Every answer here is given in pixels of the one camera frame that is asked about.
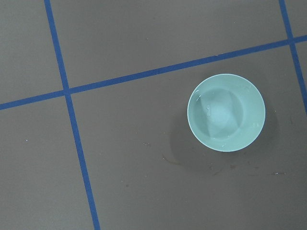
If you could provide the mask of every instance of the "gray floor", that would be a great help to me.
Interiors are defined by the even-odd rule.
[[[285,3],[307,82],[307,4]],[[52,0],[71,104],[44,2],[0,1],[0,230],[307,229],[307,116],[280,4]],[[260,136],[232,153],[200,144],[186,118],[218,73],[266,104]]]

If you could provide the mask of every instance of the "bowl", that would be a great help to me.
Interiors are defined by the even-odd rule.
[[[194,136],[213,150],[245,148],[258,137],[264,121],[265,105],[260,92],[238,75],[209,77],[189,99],[189,126]]]

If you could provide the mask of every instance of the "round bowl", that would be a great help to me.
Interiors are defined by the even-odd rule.
[[[231,152],[245,148],[260,134],[264,120],[260,92],[238,75],[209,77],[189,99],[189,126],[194,136],[213,150]]]

